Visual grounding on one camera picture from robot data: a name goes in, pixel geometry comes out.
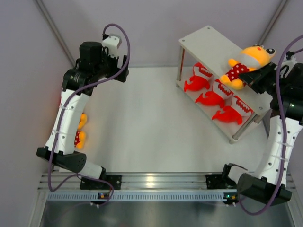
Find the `red shark plush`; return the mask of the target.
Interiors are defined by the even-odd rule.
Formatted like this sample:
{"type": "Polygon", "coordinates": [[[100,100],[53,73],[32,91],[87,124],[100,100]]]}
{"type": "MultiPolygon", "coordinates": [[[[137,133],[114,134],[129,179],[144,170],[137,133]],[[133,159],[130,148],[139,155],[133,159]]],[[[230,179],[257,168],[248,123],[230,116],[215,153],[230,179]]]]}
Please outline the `red shark plush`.
{"type": "Polygon", "coordinates": [[[218,120],[223,123],[235,122],[241,125],[243,118],[249,117],[252,112],[253,110],[238,96],[233,96],[231,104],[223,107],[222,110],[218,110],[212,117],[212,120],[218,120]]]}
{"type": "Polygon", "coordinates": [[[210,88],[210,80],[213,74],[201,63],[196,63],[193,66],[193,75],[189,78],[190,83],[184,82],[183,90],[199,91],[203,88],[210,88]]]}
{"type": "Polygon", "coordinates": [[[203,93],[195,100],[195,103],[200,103],[206,106],[216,106],[220,108],[225,106],[226,100],[233,95],[233,92],[219,79],[216,79],[212,84],[212,89],[203,93]]]}

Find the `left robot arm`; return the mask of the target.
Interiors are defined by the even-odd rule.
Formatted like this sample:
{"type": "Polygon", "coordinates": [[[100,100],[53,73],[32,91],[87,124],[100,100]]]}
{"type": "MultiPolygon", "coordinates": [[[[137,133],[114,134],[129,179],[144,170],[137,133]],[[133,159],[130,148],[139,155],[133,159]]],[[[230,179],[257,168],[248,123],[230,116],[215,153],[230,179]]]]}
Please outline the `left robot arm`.
{"type": "Polygon", "coordinates": [[[96,83],[120,71],[118,48],[120,41],[108,38],[102,42],[83,42],[76,65],[63,77],[61,102],[51,135],[37,156],[73,173],[90,177],[91,184],[102,189],[106,186],[105,168],[87,160],[75,147],[76,133],[84,107],[92,96],[96,83]]]}

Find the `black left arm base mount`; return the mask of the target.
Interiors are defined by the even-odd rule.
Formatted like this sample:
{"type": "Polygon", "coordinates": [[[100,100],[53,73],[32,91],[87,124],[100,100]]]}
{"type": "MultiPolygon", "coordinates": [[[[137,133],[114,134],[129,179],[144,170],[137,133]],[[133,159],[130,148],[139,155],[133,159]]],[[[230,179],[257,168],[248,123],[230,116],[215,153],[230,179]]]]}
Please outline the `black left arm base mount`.
{"type": "MultiPolygon", "coordinates": [[[[113,186],[114,190],[121,189],[121,184],[122,184],[121,175],[113,175],[113,174],[106,175],[104,181],[111,184],[113,186]]],[[[97,180],[91,180],[86,177],[82,177],[81,183],[80,183],[80,189],[81,190],[109,190],[111,188],[106,183],[102,183],[97,180]]]]}

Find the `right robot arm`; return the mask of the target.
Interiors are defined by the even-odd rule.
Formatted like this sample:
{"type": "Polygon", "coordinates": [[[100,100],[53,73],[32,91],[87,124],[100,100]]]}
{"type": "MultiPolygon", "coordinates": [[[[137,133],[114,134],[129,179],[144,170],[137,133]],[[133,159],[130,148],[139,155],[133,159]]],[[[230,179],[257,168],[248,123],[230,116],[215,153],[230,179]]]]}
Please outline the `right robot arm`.
{"type": "Polygon", "coordinates": [[[236,164],[223,168],[221,182],[235,188],[245,197],[258,202],[278,205],[290,201],[292,192],[286,189],[286,172],[294,142],[303,128],[303,65],[296,63],[286,77],[276,83],[273,63],[240,76],[256,93],[272,96],[270,131],[266,150],[254,173],[236,164]]]}

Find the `red shark plush back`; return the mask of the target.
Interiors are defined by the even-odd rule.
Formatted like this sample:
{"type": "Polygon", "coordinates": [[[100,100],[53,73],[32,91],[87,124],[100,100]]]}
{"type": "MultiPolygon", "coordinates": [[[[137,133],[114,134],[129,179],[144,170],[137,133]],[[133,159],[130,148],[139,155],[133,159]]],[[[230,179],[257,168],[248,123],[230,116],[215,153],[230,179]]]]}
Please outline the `red shark plush back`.
{"type": "Polygon", "coordinates": [[[210,80],[213,74],[201,63],[196,63],[193,66],[193,75],[189,78],[190,83],[184,82],[183,90],[199,91],[203,88],[210,88],[210,80]]]}

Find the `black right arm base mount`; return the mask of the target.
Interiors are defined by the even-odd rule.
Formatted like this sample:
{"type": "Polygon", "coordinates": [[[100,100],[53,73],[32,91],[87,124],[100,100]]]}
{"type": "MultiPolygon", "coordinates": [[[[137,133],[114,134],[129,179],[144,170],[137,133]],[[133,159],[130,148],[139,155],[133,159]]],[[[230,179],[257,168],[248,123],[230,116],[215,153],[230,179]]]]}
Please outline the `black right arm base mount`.
{"type": "Polygon", "coordinates": [[[222,174],[206,175],[206,186],[209,190],[216,189],[236,189],[237,184],[228,177],[222,174]]]}

